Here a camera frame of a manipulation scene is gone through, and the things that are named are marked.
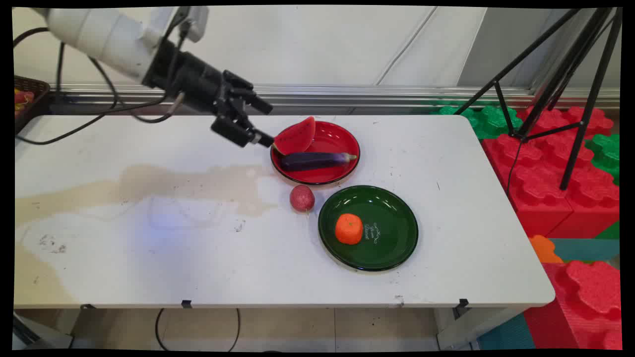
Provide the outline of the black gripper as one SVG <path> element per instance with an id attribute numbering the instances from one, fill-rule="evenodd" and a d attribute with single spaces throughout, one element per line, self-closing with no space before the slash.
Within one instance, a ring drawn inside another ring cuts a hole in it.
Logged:
<path id="1" fill-rule="evenodd" d="M 249 120 L 247 106 L 268 115 L 272 104 L 254 90 L 254 85 L 229 70 L 220 71 L 172 41 L 159 45 L 144 85 L 164 90 L 170 99 L 183 95 L 182 104 L 216 116 L 211 130 L 234 144 L 260 144 L 269 148 L 274 137 L 257 129 Z M 243 102 L 232 102 L 241 99 Z"/>

